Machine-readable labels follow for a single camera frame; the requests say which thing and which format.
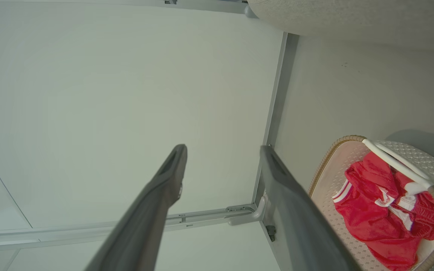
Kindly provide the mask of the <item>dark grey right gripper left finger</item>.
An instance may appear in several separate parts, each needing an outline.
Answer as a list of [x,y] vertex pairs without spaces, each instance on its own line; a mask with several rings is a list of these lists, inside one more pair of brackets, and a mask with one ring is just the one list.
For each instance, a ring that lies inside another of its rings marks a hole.
[[179,200],[187,147],[170,152],[155,176],[111,231],[87,271],[153,271],[169,208]]

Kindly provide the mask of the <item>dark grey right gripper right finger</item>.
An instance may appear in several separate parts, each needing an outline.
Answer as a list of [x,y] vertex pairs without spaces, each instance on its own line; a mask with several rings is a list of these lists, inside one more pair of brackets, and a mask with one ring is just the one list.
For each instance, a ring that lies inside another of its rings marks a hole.
[[260,148],[266,192],[282,221],[295,271],[359,271],[361,268],[303,187],[270,146]]

